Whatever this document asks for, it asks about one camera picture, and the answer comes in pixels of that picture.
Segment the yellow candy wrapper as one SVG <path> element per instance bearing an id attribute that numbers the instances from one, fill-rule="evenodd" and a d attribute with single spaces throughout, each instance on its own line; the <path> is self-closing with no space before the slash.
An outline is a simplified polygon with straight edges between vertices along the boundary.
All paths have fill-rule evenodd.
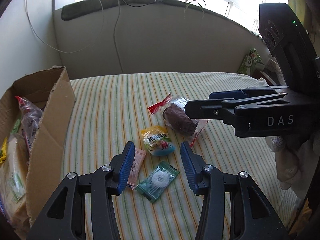
<path id="1" fill-rule="evenodd" d="M 3 144 L 1 146 L 1 151 L 0 151 L 0 164 L 5 162 L 7 159 L 7 142 L 8 142 L 8 138 L 5 137 L 3 140 Z"/>

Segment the pink candy sachet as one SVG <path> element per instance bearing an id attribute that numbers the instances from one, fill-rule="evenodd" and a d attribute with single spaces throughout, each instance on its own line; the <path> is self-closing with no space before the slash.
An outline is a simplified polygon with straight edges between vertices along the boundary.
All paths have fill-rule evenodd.
<path id="1" fill-rule="evenodd" d="M 144 162 L 145 156 L 146 156 L 146 150 L 135 148 L 135 157 L 133 160 L 129 178 L 127 180 L 127 186 L 132 190 L 134 190 L 135 187 L 137 186 L 138 174 Z"/>

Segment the brown cake red-white wrapper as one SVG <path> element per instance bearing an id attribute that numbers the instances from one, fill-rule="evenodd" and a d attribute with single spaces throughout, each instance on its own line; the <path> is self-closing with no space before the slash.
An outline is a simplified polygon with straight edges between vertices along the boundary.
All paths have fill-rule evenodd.
<path id="1" fill-rule="evenodd" d="M 206 119 L 192 119 L 187 116 L 184 107 L 189 99 L 169 93 L 162 101 L 148 107 L 151 115 L 163 120 L 166 126 L 185 137 L 193 147 L 197 137 L 208 124 Z"/>

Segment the white gloved hand cloth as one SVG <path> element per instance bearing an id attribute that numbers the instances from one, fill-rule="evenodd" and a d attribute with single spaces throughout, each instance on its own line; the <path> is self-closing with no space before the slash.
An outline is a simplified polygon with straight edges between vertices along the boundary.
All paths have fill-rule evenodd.
<path id="1" fill-rule="evenodd" d="M 281 189 L 292 189 L 304 199 L 319 161 L 319 135 L 272 136 L 265 140 L 275 155 Z"/>

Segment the dark window sill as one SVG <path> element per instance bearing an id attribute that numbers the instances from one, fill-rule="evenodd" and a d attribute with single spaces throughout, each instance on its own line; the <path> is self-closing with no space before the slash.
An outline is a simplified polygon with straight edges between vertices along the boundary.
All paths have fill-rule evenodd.
<path id="1" fill-rule="evenodd" d="M 250 31 L 249 29 L 245 28 L 244 26 L 236 23 L 235 21 L 218 14 L 217 12 L 205 9 L 201 6 L 188 4 L 185 2 L 181 2 L 179 0 L 84 0 L 72 4 L 67 4 L 62 7 L 61 9 L 61 20 L 63 21 L 70 21 L 76 18 L 94 13 L 99 12 L 102 10 L 107 10 L 115 7 L 120 7 L 122 5 L 132 8 L 143 8 L 150 5 L 167 5 L 170 7 L 177 7 L 182 8 L 183 10 L 195 10 L 201 12 L 202 16 L 212 15 L 218 18 L 227 20 L 234 25 L 239 26 L 240 28 L 244 29 L 245 31 L 249 32 L 250 34 L 261 38 L 258 33 Z"/>

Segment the red-wrapped dark date snack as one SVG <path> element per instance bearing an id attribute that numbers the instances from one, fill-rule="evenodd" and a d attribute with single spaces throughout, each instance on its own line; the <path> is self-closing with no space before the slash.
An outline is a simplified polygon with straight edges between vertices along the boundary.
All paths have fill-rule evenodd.
<path id="1" fill-rule="evenodd" d="M 21 111 L 21 124 L 23 125 L 27 142 L 32 145 L 36 132 L 39 129 L 43 111 L 25 97 L 15 96 L 15 98 L 18 101 L 18 107 Z"/>

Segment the striped table cloth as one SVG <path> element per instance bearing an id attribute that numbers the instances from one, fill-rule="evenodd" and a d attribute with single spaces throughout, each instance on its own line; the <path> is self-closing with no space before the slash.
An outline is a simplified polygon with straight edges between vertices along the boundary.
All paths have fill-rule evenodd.
<path id="1" fill-rule="evenodd" d="M 193 194 L 183 169 L 175 132 L 149 107 L 168 95 L 189 100 L 212 92 L 266 85 L 263 79 L 232 73 L 146 73 L 88 77 L 71 82 L 76 102 L 65 140 L 62 174 L 94 172 L 110 163 L 128 141 L 146 150 L 137 181 L 161 161 L 179 172 L 154 203 L 127 188 L 113 198 L 122 239 L 194 239 L 203 198 Z M 293 191 L 283 191 L 274 153 L 264 138 L 238 138 L 232 126 L 210 120 L 194 140 L 193 151 L 222 172 L 248 172 L 288 226 L 296 209 Z"/>

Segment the bagged sliced bread loaf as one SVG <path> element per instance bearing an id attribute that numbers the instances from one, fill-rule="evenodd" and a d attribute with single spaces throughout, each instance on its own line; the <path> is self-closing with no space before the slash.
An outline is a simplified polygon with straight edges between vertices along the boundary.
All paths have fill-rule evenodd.
<path id="1" fill-rule="evenodd" d="M 1 205 L 6 219 L 15 229 L 28 221 L 26 208 L 26 177 L 28 150 L 25 140 L 12 133 L 7 142 L 7 158 L 1 165 Z"/>

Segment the cardboard box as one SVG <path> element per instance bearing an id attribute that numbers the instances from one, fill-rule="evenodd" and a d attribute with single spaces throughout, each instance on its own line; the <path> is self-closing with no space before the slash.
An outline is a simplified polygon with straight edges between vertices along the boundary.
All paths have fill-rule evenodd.
<path id="1" fill-rule="evenodd" d="M 17 96 L 44 109 L 31 147 L 26 204 L 22 208 L 27 221 L 33 223 L 61 181 L 65 137 L 76 99 L 63 66 L 41 70 L 14 81 L 1 98 L 1 140 L 9 136 L 20 114 Z"/>

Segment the green tissue box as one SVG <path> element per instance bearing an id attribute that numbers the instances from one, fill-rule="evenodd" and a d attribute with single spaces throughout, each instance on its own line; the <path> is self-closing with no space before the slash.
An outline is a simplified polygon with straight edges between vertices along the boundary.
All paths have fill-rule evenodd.
<path id="1" fill-rule="evenodd" d="M 252 75 L 254 72 L 255 65 L 262 63 L 262 59 L 255 48 L 251 48 L 245 55 L 240 67 L 237 71 L 238 74 Z"/>

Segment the yellow blue jelly cup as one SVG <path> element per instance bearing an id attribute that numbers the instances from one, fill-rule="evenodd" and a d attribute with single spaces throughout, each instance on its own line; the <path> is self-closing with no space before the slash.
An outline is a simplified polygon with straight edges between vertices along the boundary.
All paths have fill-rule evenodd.
<path id="1" fill-rule="evenodd" d="M 148 152 L 157 157 L 169 155 L 175 151 L 167 129 L 156 125 L 140 131 L 145 148 Z"/>

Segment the green mint candy wrapper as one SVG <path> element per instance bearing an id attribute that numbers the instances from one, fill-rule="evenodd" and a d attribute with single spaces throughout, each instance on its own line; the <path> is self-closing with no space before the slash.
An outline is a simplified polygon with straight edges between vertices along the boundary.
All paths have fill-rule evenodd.
<path id="1" fill-rule="evenodd" d="M 168 162 L 161 161 L 153 172 L 135 187 L 135 190 L 154 203 L 179 174 L 179 170 Z"/>

